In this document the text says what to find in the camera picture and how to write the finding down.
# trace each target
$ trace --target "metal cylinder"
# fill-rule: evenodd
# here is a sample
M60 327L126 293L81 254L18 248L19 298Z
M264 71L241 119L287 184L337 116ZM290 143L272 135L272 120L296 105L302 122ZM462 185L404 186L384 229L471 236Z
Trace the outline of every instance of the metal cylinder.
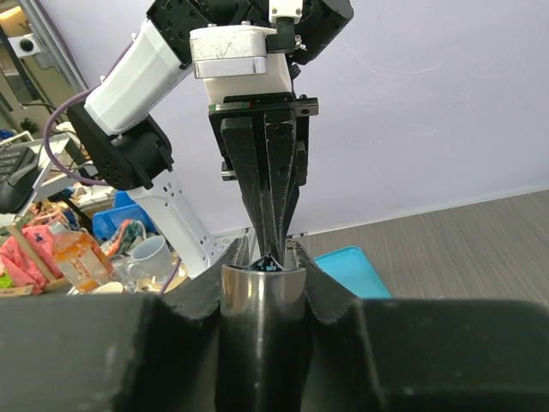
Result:
M221 271L216 410L299 411L304 383L305 270Z

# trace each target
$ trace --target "wooden floor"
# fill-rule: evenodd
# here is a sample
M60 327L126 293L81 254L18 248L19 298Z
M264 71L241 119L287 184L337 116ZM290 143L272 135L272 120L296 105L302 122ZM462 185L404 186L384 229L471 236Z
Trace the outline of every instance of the wooden floor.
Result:
M549 301L549 191L299 240L360 247L394 297Z

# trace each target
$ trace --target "keyboard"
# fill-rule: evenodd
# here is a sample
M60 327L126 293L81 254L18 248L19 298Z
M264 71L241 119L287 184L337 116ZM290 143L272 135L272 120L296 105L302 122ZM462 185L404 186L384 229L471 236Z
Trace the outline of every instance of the keyboard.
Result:
M36 154L28 147L14 147L0 151L0 183L22 167L33 163L35 159Z

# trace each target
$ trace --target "bottle with orange label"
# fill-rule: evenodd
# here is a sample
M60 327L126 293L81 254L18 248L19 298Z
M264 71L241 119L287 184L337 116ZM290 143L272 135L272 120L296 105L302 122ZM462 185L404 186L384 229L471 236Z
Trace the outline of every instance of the bottle with orange label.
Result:
M71 232L59 222L50 225L50 232L53 260L79 292L91 292L112 280L112 264L90 234Z

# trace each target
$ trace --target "pink cloth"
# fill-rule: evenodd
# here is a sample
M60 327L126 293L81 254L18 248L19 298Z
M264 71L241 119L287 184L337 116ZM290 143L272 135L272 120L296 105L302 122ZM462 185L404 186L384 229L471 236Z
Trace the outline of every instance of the pink cloth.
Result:
M61 270L59 270L53 261L51 254L53 235L50 233L48 226L24 227L22 233L29 245L50 269L50 272L57 279L63 277ZM3 265L8 271L9 277L11 277L17 287L33 285L33 294L42 293L42 289L48 282L47 279L31 258L17 245L13 237L10 237L0 247L0 256L2 256Z

